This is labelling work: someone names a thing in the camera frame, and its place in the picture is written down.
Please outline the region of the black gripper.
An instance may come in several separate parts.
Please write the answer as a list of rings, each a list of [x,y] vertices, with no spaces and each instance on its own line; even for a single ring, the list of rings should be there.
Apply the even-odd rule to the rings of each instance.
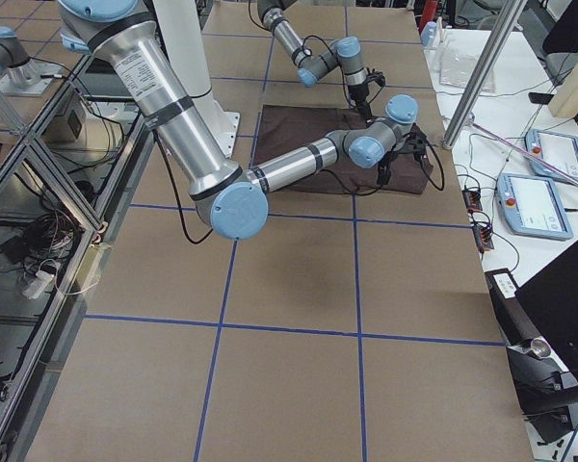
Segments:
[[[357,107],[357,111],[362,117],[364,122],[371,122],[373,120],[373,115],[371,107],[368,104],[369,88],[366,82],[348,85],[349,97],[352,104]]]
[[[393,162],[391,154],[385,154],[377,164],[377,185],[387,185],[392,176]]]

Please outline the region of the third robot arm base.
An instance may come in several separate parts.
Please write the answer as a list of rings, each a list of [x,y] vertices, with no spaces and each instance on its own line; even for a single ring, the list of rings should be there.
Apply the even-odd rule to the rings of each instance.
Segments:
[[[0,26],[0,91],[14,96],[40,96],[61,78],[58,64],[32,58],[14,30]]]

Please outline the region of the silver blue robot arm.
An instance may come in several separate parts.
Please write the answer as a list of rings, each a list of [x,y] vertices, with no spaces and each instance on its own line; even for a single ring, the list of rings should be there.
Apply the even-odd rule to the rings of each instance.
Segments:
[[[368,69],[362,59],[358,38],[349,36],[326,42],[315,35],[301,38],[285,16],[294,1],[257,1],[257,15],[261,27],[271,33],[297,68],[298,79],[311,88],[335,69],[341,71],[344,93],[349,106],[362,120],[370,124],[374,119],[369,102],[369,85],[385,83],[380,72]]]
[[[157,135],[190,182],[189,195],[200,219],[217,234],[245,240],[264,226],[267,195],[335,164],[342,156],[370,168],[385,154],[399,150],[416,121],[418,103],[399,94],[373,117],[366,101],[369,75],[361,60],[357,38],[332,43],[314,57],[287,22],[288,2],[261,1],[262,26],[282,44],[310,87],[336,67],[345,75],[351,98],[367,126],[335,130],[259,166],[243,170],[228,159],[214,139],[196,105],[171,68],[155,38],[157,23],[142,1],[62,1],[66,48],[88,51],[109,63]]]

